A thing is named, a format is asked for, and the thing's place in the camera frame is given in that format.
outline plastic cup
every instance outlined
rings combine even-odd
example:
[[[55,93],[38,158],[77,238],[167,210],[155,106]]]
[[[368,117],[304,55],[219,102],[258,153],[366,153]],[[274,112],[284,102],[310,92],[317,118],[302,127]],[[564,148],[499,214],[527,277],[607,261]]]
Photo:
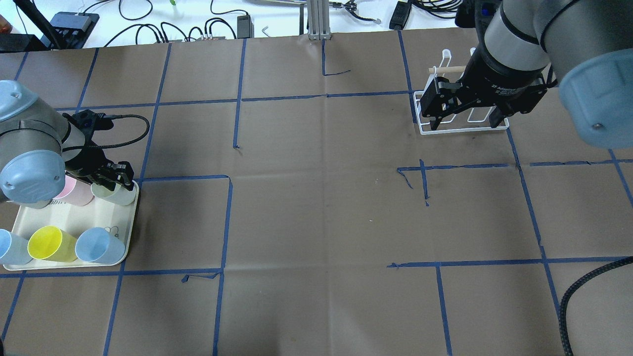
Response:
[[[84,231],[77,239],[75,254],[84,262],[112,265],[125,254],[125,245],[102,227]]]
[[[28,241],[28,254],[36,260],[72,262],[77,259],[77,239],[55,226],[44,226],[35,231]]]
[[[119,184],[115,184],[115,190],[110,191],[104,186],[93,184],[91,185],[91,190],[93,195],[97,198],[121,205],[122,207],[130,205],[134,201],[134,198],[136,198],[136,186],[134,186],[132,191],[129,191],[121,187]]]
[[[28,240],[0,229],[0,264],[25,265],[33,258],[27,252]]]
[[[92,195],[90,185],[66,175],[66,185],[64,185],[64,190],[62,190],[61,193],[53,199],[65,201],[68,204],[82,207],[90,203],[93,198],[94,195]]]

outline white tray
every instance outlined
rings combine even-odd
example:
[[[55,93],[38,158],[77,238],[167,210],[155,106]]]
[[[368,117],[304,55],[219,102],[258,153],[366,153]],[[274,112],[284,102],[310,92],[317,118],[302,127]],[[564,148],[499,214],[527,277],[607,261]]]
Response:
[[[12,232],[30,238],[33,233],[43,226],[56,226],[68,232],[76,238],[91,227],[103,227],[112,229],[118,238],[125,244],[125,254],[115,264],[95,264],[76,259],[72,262],[54,262],[33,259],[25,265],[4,265],[7,270],[34,270],[72,267],[99,267],[112,266],[121,263],[127,256],[132,235],[132,224],[136,215],[136,206],[139,202],[139,186],[134,182],[136,197],[130,205],[122,207],[108,201],[94,198],[88,205],[77,207],[75,205],[53,201],[43,209],[20,207],[15,219]]]

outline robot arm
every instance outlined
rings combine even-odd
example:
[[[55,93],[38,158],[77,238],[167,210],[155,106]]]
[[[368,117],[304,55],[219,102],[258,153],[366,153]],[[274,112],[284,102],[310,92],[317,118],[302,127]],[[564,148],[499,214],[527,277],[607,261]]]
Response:
[[[460,80],[429,84],[421,115],[434,117],[436,129],[448,115],[495,106],[496,127],[538,104],[551,62],[581,138],[602,148],[633,146],[632,19],[630,0],[465,1],[456,23],[475,27],[479,45]]]
[[[66,172],[111,191],[115,184],[131,191],[130,164],[113,163],[91,141],[95,130],[112,126],[89,110],[62,116],[20,83],[0,80],[0,200],[50,200],[64,188]]]

